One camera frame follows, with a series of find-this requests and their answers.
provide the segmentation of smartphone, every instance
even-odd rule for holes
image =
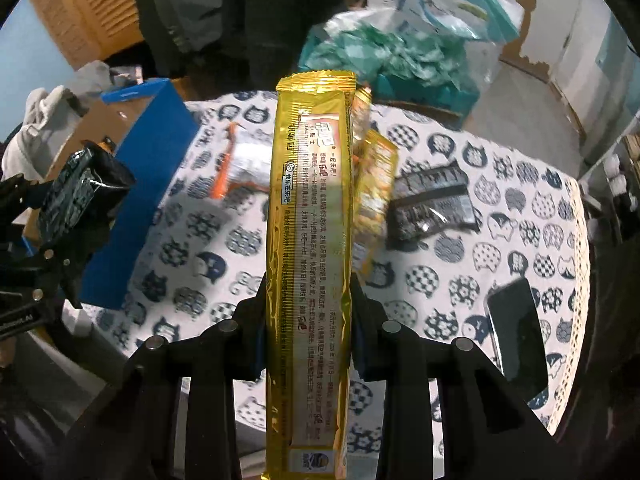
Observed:
[[[526,278],[496,288],[486,297],[498,368],[529,402],[548,386],[545,344]]]

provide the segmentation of metal screw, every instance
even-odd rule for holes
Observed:
[[[218,323],[220,332],[233,332],[236,328],[238,328],[238,323],[233,319],[223,319]]]
[[[456,339],[456,346],[463,352],[470,352],[474,349],[474,342],[466,337]]]
[[[145,341],[145,347],[149,350],[157,350],[164,344],[164,338],[161,335],[153,335]]]
[[[400,325],[400,323],[398,323],[397,321],[389,320],[385,321],[382,324],[382,330],[384,330],[388,334],[397,334],[398,332],[400,332],[401,328],[402,325]]]

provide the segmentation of cat print tablecloth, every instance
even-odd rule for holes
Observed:
[[[276,99],[275,92],[240,92],[188,104],[201,127],[149,229],[124,308],[90,309],[98,329],[124,354],[152,334],[169,341],[196,336],[255,294],[266,266],[267,194],[236,189],[218,203],[208,195],[230,121],[261,138],[271,136]],[[584,294],[576,293],[577,260],[584,258],[576,247],[585,241],[576,227],[582,211],[572,199],[575,181],[538,160],[446,130],[419,114],[374,106],[371,120],[400,147],[399,172],[458,161],[469,177],[481,231],[451,230],[404,252],[381,250],[366,294],[420,336],[447,342],[464,335],[493,358],[484,298],[492,287],[525,276],[538,306],[549,378],[548,390],[529,406],[548,425],[566,375],[576,304],[584,301]],[[363,383],[352,370],[350,393],[349,451],[376,453],[384,383]],[[238,420],[264,430],[264,377],[236,382],[235,394]],[[434,453],[442,455],[435,381],[430,403]]]

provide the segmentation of floor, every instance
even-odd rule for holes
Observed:
[[[564,107],[545,83],[509,65],[500,64],[465,129],[578,177],[579,136]]]

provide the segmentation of open box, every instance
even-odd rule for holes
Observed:
[[[47,173],[55,179],[69,155],[82,149],[83,140],[109,137],[115,157],[136,178],[120,206],[110,240],[86,266],[80,301],[120,309],[127,283],[158,204],[198,130],[191,114],[168,79],[110,92],[96,102],[58,153]],[[23,238],[38,247],[38,212],[31,212]]]

